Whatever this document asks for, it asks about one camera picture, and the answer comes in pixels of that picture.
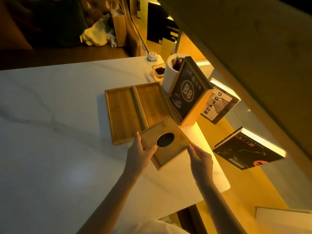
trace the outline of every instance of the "oval hole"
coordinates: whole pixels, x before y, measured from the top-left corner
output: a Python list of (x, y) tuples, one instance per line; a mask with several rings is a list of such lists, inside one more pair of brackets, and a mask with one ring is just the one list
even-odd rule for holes
[(174, 134), (172, 133), (166, 133), (163, 134), (161, 137), (157, 140), (157, 146), (158, 147), (166, 147), (172, 143), (174, 140)]

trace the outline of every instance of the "marble tabletop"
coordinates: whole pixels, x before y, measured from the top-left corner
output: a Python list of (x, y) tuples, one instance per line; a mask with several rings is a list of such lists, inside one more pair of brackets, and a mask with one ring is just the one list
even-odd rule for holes
[[(130, 146), (111, 143), (104, 90), (154, 82), (153, 65), (134, 57), (0, 71), (0, 233), (78, 231), (118, 180)], [(197, 124), (183, 131), (212, 153)], [(223, 192), (230, 185), (213, 159)], [(116, 227), (202, 200), (185, 151), (161, 171), (149, 164)]]

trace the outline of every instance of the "paper bag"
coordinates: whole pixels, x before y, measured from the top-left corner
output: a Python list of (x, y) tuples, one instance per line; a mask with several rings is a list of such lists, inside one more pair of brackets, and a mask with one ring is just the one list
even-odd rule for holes
[(127, 39), (125, 16), (120, 9), (112, 10), (111, 14), (112, 14), (113, 24), (115, 28), (117, 46), (123, 47), (126, 45), (126, 39)]

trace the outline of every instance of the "white device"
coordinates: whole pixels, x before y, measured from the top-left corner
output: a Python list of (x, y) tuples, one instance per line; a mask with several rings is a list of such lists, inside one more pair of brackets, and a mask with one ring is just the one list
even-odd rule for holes
[(158, 55), (156, 52), (150, 52), (148, 55), (147, 55), (147, 59), (149, 61), (157, 61), (158, 60)]

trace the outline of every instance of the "white sleeve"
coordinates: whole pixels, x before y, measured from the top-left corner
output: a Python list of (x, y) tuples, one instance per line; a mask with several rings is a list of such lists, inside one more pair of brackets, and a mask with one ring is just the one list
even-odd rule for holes
[(113, 233), (114, 234), (189, 234), (185, 230), (175, 225), (172, 225), (172, 224), (160, 221), (160, 220), (139, 223), (132, 228), (116, 230)]

